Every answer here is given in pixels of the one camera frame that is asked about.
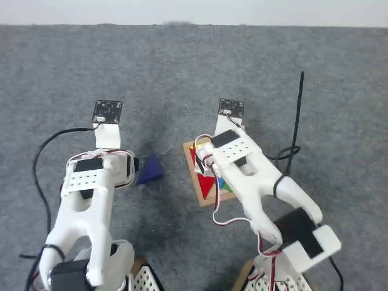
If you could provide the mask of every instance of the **white wall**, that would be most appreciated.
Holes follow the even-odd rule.
[[[388,0],[0,0],[1,24],[388,27]]]

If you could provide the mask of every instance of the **wooden tray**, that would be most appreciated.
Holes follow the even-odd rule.
[[[198,144],[201,144],[201,143],[204,143],[207,141],[209,141],[209,138],[200,139],[200,140],[198,140]],[[207,205],[211,205],[211,204],[215,203],[216,185],[213,185],[213,187],[210,189],[209,194],[207,195],[206,199],[204,199],[204,197],[202,195],[202,191],[201,191],[201,186],[199,185],[199,182],[198,182],[198,177],[197,177],[195,170],[194,170],[193,159],[192,159],[192,156],[190,154],[190,147],[193,145],[193,143],[194,143],[194,141],[185,142],[183,144],[183,151],[184,151],[184,155],[186,156],[187,166],[189,167],[190,176],[191,176],[191,179],[193,181],[193,185],[194,185],[194,189],[195,189],[196,197],[198,199],[199,206],[203,207],[203,206],[207,206]],[[226,189],[221,189],[220,194],[219,194],[220,201],[228,200],[228,199],[232,199],[232,198],[236,198],[236,196],[232,192],[229,192]]]

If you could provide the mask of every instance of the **blue triangular block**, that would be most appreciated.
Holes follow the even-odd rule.
[[[145,184],[162,175],[163,175],[162,165],[160,164],[158,158],[153,153],[145,162],[145,165],[141,170],[140,177],[136,184],[137,185]]]
[[[224,188],[224,179],[218,178],[218,185],[220,189]]]

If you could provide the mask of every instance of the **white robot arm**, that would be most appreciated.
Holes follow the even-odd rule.
[[[135,175],[134,154],[120,150],[122,102],[98,101],[93,116],[96,147],[66,165],[61,205],[39,263],[46,290],[131,290],[132,245],[113,241],[109,232],[114,189],[129,186]],[[92,247],[75,260],[62,262],[78,238]]]
[[[341,243],[329,226],[320,225],[323,215],[318,205],[292,178],[282,177],[283,174],[245,132],[240,106],[239,101],[220,101],[216,135],[208,136],[210,142],[196,150],[197,162],[201,163],[204,175],[224,179],[242,204],[251,229],[258,235],[257,274],[275,273],[272,265],[277,257],[276,278],[272,282],[275,279],[291,282],[292,278],[295,279],[293,282],[301,282],[303,272],[339,251]],[[272,222],[263,211],[261,198],[275,194],[295,210]],[[261,238],[276,246],[262,252]],[[268,259],[271,257],[274,257],[273,263]]]

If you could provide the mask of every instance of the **circuit board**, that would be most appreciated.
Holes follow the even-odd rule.
[[[97,100],[92,122],[119,124],[122,101]]]
[[[230,117],[243,118],[244,103],[237,100],[223,99],[219,100],[218,114],[229,115]]]

